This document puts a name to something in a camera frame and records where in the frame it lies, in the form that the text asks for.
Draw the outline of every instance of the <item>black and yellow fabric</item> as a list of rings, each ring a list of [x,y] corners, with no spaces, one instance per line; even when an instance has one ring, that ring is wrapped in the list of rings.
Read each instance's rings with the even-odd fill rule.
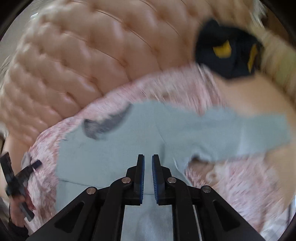
[[[253,74],[258,68],[262,44],[241,29],[205,24],[195,48],[195,61],[205,64],[226,79]]]

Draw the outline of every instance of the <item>human hand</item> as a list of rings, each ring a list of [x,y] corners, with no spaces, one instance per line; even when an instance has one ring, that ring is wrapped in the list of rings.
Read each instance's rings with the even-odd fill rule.
[[[11,221],[14,223],[15,226],[18,227],[24,227],[25,225],[25,216],[22,213],[20,209],[20,204],[22,202],[26,202],[28,205],[28,208],[32,210],[36,210],[35,206],[32,203],[32,200],[30,198],[30,193],[27,188],[25,188],[26,196],[18,195],[18,196],[10,196],[9,202],[10,202],[10,218]]]

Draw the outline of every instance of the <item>brown leather sofa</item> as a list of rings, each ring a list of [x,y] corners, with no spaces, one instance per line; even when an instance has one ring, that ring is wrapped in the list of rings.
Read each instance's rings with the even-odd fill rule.
[[[118,86],[193,61],[203,22],[215,18],[249,29],[266,47],[264,74],[233,85],[219,77],[216,81],[230,106],[240,113],[288,115],[293,141],[270,153],[267,160],[280,176],[287,206],[296,189],[296,113],[272,83],[283,79],[274,71],[283,63],[274,51],[277,38],[263,28],[250,27],[252,6],[252,0],[54,1],[25,31],[0,90],[0,119],[10,133],[4,151],[10,153],[14,172],[20,171],[24,152],[45,129]],[[280,43],[283,51],[295,53]],[[296,70],[286,67],[285,73],[289,73],[285,83],[294,86]],[[3,198],[7,198],[5,185],[1,173]]]

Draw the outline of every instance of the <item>tufted headboard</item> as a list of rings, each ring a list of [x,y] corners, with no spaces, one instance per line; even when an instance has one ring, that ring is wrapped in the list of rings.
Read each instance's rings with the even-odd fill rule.
[[[246,28],[252,0],[56,0],[34,19],[4,77],[0,119],[27,145],[93,100],[193,60],[214,17]]]

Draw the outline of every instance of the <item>light blue fabric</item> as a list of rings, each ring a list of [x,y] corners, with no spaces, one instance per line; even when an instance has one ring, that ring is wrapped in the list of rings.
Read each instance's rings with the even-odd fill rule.
[[[60,142],[56,209],[60,211],[89,186],[107,187],[124,177],[136,165],[138,154],[143,154],[143,205],[126,208],[122,240],[172,240],[171,209],[156,206],[153,196],[153,154],[159,155],[161,165],[170,168],[173,176],[186,181],[184,169],[193,156],[217,162],[288,142],[282,115],[243,118],[230,109],[213,108],[199,116],[160,102],[133,104],[121,125],[99,140],[88,138],[81,125]]]

